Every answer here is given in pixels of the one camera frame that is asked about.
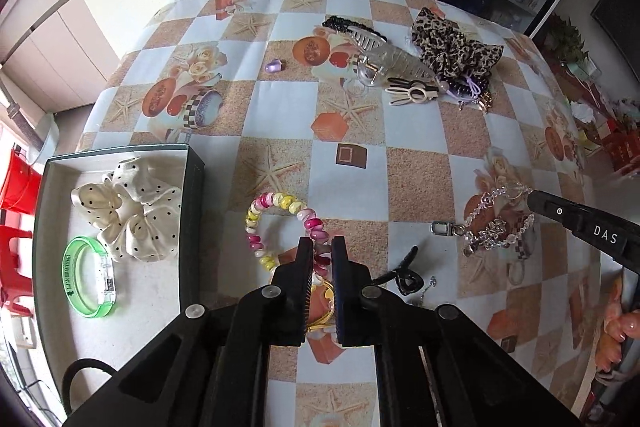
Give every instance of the green wristband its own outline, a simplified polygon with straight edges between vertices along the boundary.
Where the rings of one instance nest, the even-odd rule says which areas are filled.
[[[78,284],[78,261],[85,251],[91,251],[100,257],[100,266],[96,273],[98,287],[98,307],[92,309],[82,297]],[[62,256],[62,283],[66,298],[82,317],[92,319],[107,315],[116,301],[116,288],[113,280],[113,263],[102,245],[91,237],[78,236],[66,246]]]

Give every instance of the television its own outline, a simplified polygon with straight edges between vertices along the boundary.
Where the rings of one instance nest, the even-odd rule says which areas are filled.
[[[640,82],[640,0],[599,0],[591,12]]]

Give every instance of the checkered tablecloth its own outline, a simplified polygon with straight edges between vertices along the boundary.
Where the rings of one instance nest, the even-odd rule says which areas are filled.
[[[415,52],[410,27],[423,6],[470,38],[504,45],[489,113],[459,110],[446,96],[390,106],[382,89],[349,72],[348,39],[321,27],[329,15],[347,17]],[[266,73],[274,58],[285,69]],[[159,141],[188,141],[207,166],[204,304],[237,301],[268,282],[246,245],[244,213],[260,192],[289,192],[332,235],[345,235],[350,257],[374,277],[419,245],[415,269],[437,280],[425,305],[455,303],[572,405],[596,324],[598,252],[544,219],[518,251],[470,258],[454,238],[430,233],[431,221],[462,222],[478,194],[510,180],[593,204],[573,118],[529,38],[432,0],[174,0],[123,58],[79,149]],[[339,143],[347,147],[337,154]],[[524,208],[495,212],[517,221]],[[281,252],[302,235],[284,214],[265,215],[260,226],[268,248]],[[518,261],[523,249],[530,257]],[[353,426],[378,422],[369,348],[341,350],[329,333],[316,346],[274,348],[270,379],[268,425],[333,413]]]

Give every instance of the red stool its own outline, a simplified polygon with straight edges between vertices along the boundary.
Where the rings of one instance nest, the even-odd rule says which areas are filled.
[[[14,237],[31,238],[31,232],[0,225],[0,307],[22,317],[31,317],[31,311],[15,302],[18,297],[33,297],[31,279],[18,273],[18,254],[9,248]]]

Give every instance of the white scrunchie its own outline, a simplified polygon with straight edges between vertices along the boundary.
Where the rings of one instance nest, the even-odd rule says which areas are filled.
[[[100,230],[97,239],[114,261],[129,254],[152,263],[178,251],[182,191],[151,177],[143,158],[118,163],[100,184],[75,188],[71,201]]]

